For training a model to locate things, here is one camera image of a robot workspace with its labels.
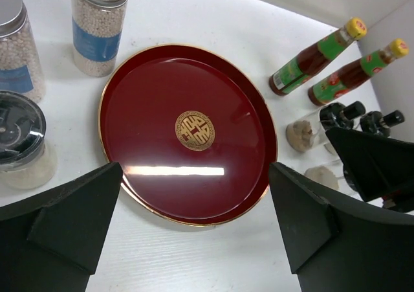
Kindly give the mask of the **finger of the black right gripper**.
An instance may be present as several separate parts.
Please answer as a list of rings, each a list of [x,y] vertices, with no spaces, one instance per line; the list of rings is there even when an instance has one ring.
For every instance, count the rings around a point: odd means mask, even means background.
[[[413,211],[413,143],[370,133],[332,128],[326,133],[355,190],[365,202]]]

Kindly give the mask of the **round red lacquer tray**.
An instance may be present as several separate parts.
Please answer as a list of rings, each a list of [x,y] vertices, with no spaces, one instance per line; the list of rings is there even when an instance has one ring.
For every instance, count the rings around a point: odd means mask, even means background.
[[[106,159],[122,188],[161,218],[220,225],[268,190],[278,141],[270,111],[236,66],[189,45],[159,45],[121,63],[99,103]]]

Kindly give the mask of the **bead jar blue label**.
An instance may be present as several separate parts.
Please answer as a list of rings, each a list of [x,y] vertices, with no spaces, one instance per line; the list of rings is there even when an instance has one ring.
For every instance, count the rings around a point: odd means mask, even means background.
[[[112,73],[128,0],[71,0],[72,44],[77,68],[94,77]]]
[[[45,79],[23,0],[1,0],[1,89],[38,103]]]

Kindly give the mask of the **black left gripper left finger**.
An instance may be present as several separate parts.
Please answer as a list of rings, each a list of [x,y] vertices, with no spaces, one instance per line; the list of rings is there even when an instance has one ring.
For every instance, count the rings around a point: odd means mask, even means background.
[[[85,291],[95,274],[122,181],[108,163],[1,207],[2,291]]]

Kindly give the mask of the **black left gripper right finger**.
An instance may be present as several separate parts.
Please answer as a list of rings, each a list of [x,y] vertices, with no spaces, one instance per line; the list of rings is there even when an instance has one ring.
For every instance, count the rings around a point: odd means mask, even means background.
[[[302,291],[412,291],[413,217],[320,185],[281,163],[268,177]]]

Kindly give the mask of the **beige spice grinder black cap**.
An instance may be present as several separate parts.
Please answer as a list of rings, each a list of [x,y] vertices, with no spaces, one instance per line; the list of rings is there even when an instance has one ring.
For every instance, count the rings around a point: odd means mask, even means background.
[[[289,145],[304,153],[330,143],[326,132],[332,128],[353,129],[354,120],[366,112],[363,103],[356,101],[348,106],[334,102],[290,123],[286,128]]]

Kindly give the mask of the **white salt grinder black cap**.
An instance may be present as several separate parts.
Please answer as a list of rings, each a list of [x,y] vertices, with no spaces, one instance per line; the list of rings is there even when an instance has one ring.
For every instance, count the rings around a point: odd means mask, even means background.
[[[30,190],[52,179],[58,162],[46,130],[45,116],[34,101],[1,91],[1,182]]]

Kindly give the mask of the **white spice grinder black cap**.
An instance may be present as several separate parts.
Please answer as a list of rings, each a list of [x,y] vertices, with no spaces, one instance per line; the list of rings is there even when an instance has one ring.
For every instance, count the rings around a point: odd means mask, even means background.
[[[360,117],[359,123],[354,130],[388,138],[391,135],[391,128],[404,122],[405,117],[399,110],[395,110],[387,115],[383,115],[380,111],[370,111]],[[357,193],[356,187],[345,171],[341,159],[308,168],[304,176],[350,196]]]

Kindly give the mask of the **red sauce bottle yellow cap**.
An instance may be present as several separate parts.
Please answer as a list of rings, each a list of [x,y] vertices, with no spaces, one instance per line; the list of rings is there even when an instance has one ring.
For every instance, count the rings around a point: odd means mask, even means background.
[[[269,78],[271,90],[279,96],[291,93],[319,74],[354,41],[366,34],[366,24],[358,17],[351,18],[344,26],[303,49],[279,68]]]

